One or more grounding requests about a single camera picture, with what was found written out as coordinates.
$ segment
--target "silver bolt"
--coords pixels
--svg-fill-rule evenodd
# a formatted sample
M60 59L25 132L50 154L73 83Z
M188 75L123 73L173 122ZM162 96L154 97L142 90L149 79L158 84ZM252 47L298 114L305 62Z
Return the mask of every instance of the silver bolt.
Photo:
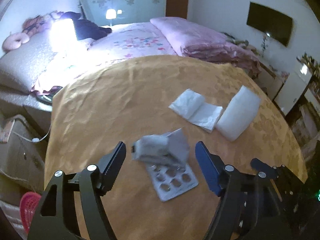
M260 171L258 175L260 178L265 178L267 176L263 171Z
M234 170L235 170L235 168L234 168L233 166L231 166L231 165L225 166L224 169L225 169L226 171L234 171Z
M54 175L56 176L56 177L60 177L61 175L62 175L62 171L56 171L55 173L54 173Z
M89 166L87 167L87 170L88 170L88 171L94 171L96 168L97 168L96 165L91 164L91 165L89 165Z

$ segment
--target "pink basket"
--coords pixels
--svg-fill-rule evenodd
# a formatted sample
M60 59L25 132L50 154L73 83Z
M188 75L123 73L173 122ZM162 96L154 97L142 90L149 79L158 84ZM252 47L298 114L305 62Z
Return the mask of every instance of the pink basket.
M27 192L22 196L20 201L20 216L26 233L29 233L32 218L40 199L41 195L35 192Z

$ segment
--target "pink neck pillow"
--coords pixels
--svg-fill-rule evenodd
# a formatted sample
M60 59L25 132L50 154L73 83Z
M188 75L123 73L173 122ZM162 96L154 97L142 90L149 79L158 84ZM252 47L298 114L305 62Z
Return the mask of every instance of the pink neck pillow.
M5 51L10 51L19 48L21 44L24 44L29 40L29 36L25 33L15 33L5 39L2 47Z

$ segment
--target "wall-mounted flat screen tv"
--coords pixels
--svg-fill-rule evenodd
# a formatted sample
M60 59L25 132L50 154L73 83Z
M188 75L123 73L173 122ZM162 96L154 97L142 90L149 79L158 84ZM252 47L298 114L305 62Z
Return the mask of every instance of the wall-mounted flat screen tv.
M293 20L281 12L250 2L247 25L266 33L284 46L288 46Z

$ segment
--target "yellow tablecloth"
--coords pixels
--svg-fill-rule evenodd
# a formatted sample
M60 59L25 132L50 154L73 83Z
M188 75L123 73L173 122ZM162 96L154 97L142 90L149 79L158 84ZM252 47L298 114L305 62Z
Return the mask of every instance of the yellow tablecloth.
M257 93L262 103L250 127L234 142L217 130L205 132L168 108L187 88L225 108L242 85ZM181 127L191 147L188 163L199 185L162 203L144 165L131 160L130 146L143 135ZM124 141L127 157L112 191L102 198L117 238L202 239L219 198L209 191L195 158L194 147L201 140L211 153L241 172L255 174L250 161L259 158L271 166L285 164L301 180L307 178L300 148L287 123L243 70L166 55L135 58L96 71L54 97L45 185L56 170L81 171ZM76 208L81 233L88 238L78 194Z

